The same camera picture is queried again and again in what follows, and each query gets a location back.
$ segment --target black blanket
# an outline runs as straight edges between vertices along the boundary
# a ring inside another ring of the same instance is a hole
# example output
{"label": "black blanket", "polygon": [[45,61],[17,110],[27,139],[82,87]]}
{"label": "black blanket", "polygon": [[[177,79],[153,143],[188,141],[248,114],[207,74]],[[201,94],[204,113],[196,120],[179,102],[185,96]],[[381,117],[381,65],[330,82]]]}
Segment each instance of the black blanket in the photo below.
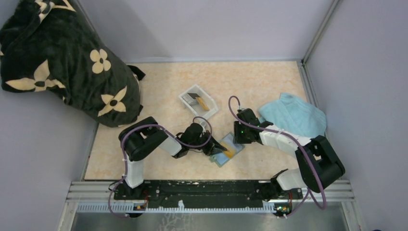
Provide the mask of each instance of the black blanket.
{"label": "black blanket", "polygon": [[136,121],[144,74],[104,46],[71,0],[21,0],[0,44],[4,90],[52,91],[110,127]]}

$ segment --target light blue towel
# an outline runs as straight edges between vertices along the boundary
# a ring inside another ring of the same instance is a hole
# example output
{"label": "light blue towel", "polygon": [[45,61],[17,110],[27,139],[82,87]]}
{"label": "light blue towel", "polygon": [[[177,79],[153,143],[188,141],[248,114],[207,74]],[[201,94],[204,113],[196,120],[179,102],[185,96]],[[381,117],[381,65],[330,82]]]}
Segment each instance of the light blue towel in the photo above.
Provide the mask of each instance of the light blue towel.
{"label": "light blue towel", "polygon": [[324,136],[326,115],[317,107],[299,97],[281,93],[280,99],[269,102],[259,109],[261,116],[281,129],[299,136],[314,138]]}

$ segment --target white box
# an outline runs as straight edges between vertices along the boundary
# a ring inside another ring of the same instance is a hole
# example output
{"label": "white box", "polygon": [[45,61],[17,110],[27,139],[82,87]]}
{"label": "white box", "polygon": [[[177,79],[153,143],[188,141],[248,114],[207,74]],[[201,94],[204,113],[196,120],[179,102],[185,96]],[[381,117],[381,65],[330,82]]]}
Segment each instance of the white box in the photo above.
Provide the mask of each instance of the white box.
{"label": "white box", "polygon": [[[190,105],[189,102],[187,102],[184,98],[186,95],[188,95],[188,93],[196,93],[198,94],[205,102],[205,104],[207,104],[208,108],[210,110],[205,111],[200,104],[195,104],[195,105]],[[217,111],[218,111],[218,107],[216,105],[216,102],[214,101],[213,98],[211,98],[202,88],[200,88],[197,84],[194,84],[191,88],[187,89],[185,92],[183,92],[182,94],[180,94],[178,96],[180,98],[180,100],[183,102],[184,104],[184,108],[189,108],[192,113],[195,116],[201,116],[204,117],[205,119],[209,119],[211,116],[213,116]],[[207,126],[207,123],[202,120],[202,119],[197,119],[197,121],[199,121],[200,125],[202,126]]]}

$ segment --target yellow sponge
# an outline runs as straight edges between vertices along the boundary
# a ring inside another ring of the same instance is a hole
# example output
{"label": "yellow sponge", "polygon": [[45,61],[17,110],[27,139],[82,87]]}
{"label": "yellow sponge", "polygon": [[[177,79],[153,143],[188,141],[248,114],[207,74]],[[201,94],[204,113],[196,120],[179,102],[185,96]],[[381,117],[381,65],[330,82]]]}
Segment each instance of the yellow sponge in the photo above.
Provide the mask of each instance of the yellow sponge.
{"label": "yellow sponge", "polygon": [[222,146],[224,146],[224,147],[227,149],[226,151],[223,151],[223,153],[224,153],[229,159],[231,159],[231,158],[234,156],[236,150],[235,150],[234,148],[232,148],[231,146],[229,146],[228,144],[226,144],[225,142],[221,142],[220,144],[221,144]]}
{"label": "yellow sponge", "polygon": [[201,97],[197,97],[196,100],[200,104],[200,106],[203,108],[204,111],[209,111],[210,109],[208,108],[207,104]]}

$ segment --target gray wall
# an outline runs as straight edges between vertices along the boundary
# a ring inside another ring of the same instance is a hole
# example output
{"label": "gray wall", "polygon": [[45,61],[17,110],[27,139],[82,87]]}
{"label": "gray wall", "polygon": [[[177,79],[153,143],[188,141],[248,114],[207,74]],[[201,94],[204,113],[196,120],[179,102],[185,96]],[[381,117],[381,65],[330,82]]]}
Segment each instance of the gray wall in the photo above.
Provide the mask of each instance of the gray wall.
{"label": "gray wall", "polygon": [[[18,1],[2,0],[0,25]],[[56,230],[96,123],[49,92],[0,90],[0,230]]]}
{"label": "gray wall", "polygon": [[408,1],[344,1],[308,64],[368,230],[407,230]]}
{"label": "gray wall", "polygon": [[332,0],[80,0],[125,62],[300,59]]}

